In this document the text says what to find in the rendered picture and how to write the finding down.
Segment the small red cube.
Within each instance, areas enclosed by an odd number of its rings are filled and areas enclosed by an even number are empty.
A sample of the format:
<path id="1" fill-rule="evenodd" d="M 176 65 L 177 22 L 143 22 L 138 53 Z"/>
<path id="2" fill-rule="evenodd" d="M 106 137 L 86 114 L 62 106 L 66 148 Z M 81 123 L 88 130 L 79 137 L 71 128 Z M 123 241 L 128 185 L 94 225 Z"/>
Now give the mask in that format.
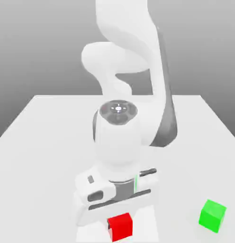
<path id="1" fill-rule="evenodd" d="M 133 220 L 129 213 L 107 219 L 111 241 L 116 242 L 133 235 Z"/>

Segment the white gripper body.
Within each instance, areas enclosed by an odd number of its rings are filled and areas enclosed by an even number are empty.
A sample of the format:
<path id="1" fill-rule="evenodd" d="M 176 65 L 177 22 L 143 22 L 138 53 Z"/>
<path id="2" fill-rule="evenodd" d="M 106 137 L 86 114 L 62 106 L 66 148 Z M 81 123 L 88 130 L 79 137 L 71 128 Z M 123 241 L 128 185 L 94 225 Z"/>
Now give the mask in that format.
<path id="1" fill-rule="evenodd" d="M 156 175 L 137 175 L 125 182 L 86 178 L 85 187 L 75 192 L 75 222 L 85 226 L 96 221 L 130 213 L 152 204 L 153 192 L 157 191 Z"/>

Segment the small green cube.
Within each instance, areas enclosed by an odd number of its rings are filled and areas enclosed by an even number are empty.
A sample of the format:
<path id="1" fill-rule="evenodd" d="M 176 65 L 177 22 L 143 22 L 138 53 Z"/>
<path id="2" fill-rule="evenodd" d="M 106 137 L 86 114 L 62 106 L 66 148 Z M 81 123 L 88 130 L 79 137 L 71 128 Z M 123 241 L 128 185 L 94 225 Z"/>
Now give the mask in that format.
<path id="1" fill-rule="evenodd" d="M 208 199 L 199 216 L 199 224 L 214 233 L 218 233 L 224 220 L 227 207 Z"/>

